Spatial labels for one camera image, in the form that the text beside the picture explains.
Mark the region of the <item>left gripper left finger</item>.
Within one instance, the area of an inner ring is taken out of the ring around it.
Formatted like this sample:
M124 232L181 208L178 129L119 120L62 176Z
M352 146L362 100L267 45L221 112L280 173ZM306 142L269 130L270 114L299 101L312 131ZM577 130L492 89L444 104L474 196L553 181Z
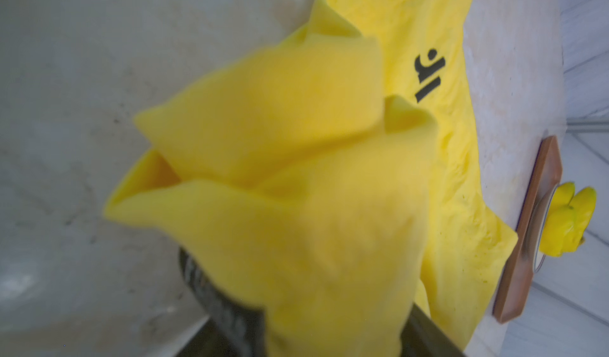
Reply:
M184 248L179 249L179 267L185 284L209 315L179 355L266 355L263 312L243 307L223 294Z

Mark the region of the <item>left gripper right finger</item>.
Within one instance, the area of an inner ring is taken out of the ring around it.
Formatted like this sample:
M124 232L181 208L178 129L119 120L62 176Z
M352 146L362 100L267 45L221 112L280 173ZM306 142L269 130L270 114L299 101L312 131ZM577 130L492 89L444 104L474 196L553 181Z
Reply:
M416 304L401 332L401 345L401 357L465 356Z

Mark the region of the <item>yellow shorts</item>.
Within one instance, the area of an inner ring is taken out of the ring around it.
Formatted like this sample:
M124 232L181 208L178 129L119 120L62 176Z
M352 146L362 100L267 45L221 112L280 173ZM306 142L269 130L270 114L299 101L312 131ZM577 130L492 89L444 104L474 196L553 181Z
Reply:
M136 115L105 217L158 228L269 356L398 356L419 306L469 344L517 236L481 189L472 0L315 0L276 46Z

